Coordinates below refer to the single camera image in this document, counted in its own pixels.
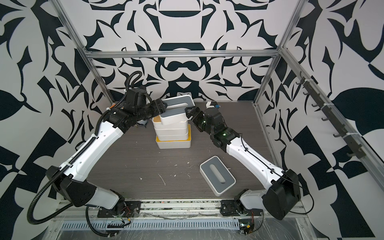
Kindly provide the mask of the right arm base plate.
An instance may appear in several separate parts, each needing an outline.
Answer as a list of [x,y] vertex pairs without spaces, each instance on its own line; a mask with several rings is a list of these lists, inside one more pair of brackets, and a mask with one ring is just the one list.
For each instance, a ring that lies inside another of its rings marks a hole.
[[236,201],[236,200],[221,200],[220,213],[224,217],[233,217],[233,216],[251,217],[252,215],[258,217],[262,215],[262,210],[260,209],[248,210],[241,204],[240,201]]

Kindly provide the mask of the yellow top tissue box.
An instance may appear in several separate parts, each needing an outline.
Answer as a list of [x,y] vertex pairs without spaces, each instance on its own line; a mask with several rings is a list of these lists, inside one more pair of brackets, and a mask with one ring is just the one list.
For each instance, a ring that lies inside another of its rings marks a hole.
[[187,133],[185,135],[181,135],[185,140],[177,140],[177,141],[161,141],[158,136],[156,136],[156,143],[161,150],[165,149],[188,149],[191,147],[192,143],[192,134],[191,134],[191,125],[188,124]]

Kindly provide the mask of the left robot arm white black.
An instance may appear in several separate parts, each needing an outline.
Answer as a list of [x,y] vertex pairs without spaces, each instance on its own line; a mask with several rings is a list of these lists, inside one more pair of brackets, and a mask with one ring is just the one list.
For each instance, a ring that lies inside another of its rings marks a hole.
[[[123,196],[88,182],[89,173],[109,147],[131,127],[139,121],[165,113],[167,106],[161,99],[152,100],[144,88],[127,89],[123,98],[100,116],[95,132],[83,146],[59,167],[51,166],[47,170],[49,181],[32,200],[27,221],[39,225],[72,206],[101,207],[114,217],[121,215],[125,207]],[[35,219],[35,207],[50,187],[54,187],[70,203],[43,219]]]

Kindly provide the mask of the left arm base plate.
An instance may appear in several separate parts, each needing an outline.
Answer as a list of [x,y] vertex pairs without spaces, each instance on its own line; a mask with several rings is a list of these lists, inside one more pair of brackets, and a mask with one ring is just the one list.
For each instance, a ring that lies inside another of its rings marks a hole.
[[116,207],[111,210],[100,208],[98,218],[130,218],[140,213],[141,201],[125,201],[119,202]]

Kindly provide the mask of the grey top tissue box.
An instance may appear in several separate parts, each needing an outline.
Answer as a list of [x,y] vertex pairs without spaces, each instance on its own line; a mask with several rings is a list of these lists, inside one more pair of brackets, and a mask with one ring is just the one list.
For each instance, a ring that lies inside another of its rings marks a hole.
[[218,156],[213,156],[201,163],[200,173],[216,197],[220,197],[237,182]]
[[163,100],[168,107],[165,113],[161,114],[161,119],[175,122],[187,121],[185,108],[194,107],[195,103],[190,95],[182,95]]

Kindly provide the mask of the wood top tissue box front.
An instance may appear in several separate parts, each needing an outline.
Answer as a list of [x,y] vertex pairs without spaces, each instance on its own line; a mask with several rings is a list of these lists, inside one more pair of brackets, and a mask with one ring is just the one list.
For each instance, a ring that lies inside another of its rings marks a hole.
[[157,130],[173,130],[187,128],[188,121],[175,122],[170,120],[161,119],[161,116],[152,118],[154,128]]

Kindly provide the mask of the wood tissue box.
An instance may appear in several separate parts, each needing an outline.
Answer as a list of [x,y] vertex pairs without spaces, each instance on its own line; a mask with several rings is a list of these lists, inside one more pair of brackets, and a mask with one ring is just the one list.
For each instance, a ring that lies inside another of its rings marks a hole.
[[188,127],[179,129],[157,129],[155,128],[157,136],[178,136],[188,133]]
[[167,136],[158,136],[156,141],[158,142],[173,142],[173,141],[187,141],[189,139],[189,133],[184,135],[167,135]]
[[173,130],[187,128],[188,121],[175,122],[170,120],[161,119],[161,116],[152,118],[154,128],[157,130]]

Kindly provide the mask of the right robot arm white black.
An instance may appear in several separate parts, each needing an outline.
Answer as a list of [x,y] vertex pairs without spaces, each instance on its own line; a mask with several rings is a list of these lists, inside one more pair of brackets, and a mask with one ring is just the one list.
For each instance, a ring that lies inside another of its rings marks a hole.
[[201,110],[199,107],[185,109],[186,117],[200,132],[210,135],[213,144],[243,164],[263,185],[264,190],[246,190],[239,195],[244,209],[267,211],[277,220],[292,212],[309,190],[301,186],[298,175],[292,170],[283,170],[266,160],[246,143],[242,134],[228,127],[217,107]]

